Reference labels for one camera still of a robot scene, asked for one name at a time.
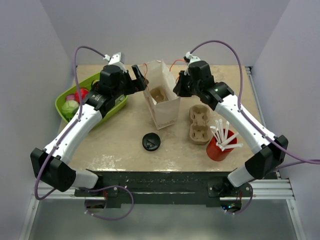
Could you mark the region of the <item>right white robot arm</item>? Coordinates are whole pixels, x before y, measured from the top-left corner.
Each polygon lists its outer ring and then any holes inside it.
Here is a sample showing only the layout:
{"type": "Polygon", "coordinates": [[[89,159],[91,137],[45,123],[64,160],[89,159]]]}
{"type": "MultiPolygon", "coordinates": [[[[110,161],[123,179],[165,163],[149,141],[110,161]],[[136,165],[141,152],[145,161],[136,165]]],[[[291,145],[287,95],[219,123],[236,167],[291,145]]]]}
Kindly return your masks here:
{"type": "Polygon", "coordinates": [[[223,180],[223,192],[235,196],[241,186],[255,179],[263,179],[283,163],[289,141],[264,128],[245,107],[238,106],[238,97],[223,81],[216,82],[209,64],[203,60],[190,63],[179,72],[173,92],[179,97],[199,97],[213,111],[224,117],[242,136],[253,156],[223,180]]]}

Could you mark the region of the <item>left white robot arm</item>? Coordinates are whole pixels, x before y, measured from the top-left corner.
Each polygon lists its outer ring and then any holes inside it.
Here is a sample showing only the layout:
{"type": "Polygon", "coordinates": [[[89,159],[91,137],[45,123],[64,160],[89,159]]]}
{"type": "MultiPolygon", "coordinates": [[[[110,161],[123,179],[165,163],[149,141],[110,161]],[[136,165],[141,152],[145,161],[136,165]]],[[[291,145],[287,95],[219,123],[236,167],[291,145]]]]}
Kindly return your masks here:
{"type": "Polygon", "coordinates": [[[73,154],[84,139],[112,108],[120,96],[144,91],[146,79],[137,65],[132,65],[135,79],[128,71],[115,64],[106,65],[99,74],[83,106],[60,134],[45,148],[35,148],[30,159],[35,177],[55,190],[65,192],[70,187],[85,188],[92,196],[99,196],[104,184],[98,175],[88,171],[76,171],[68,166],[73,154]]]}

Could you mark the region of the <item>single brown pulp carrier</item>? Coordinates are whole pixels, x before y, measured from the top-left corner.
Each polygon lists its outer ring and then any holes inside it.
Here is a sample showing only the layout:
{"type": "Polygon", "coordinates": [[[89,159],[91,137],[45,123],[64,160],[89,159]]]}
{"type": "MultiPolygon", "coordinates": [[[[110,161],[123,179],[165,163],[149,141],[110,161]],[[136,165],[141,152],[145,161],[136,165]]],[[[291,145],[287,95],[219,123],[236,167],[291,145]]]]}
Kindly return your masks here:
{"type": "Polygon", "coordinates": [[[162,86],[151,89],[150,95],[155,105],[169,100],[166,91],[162,86]]]}

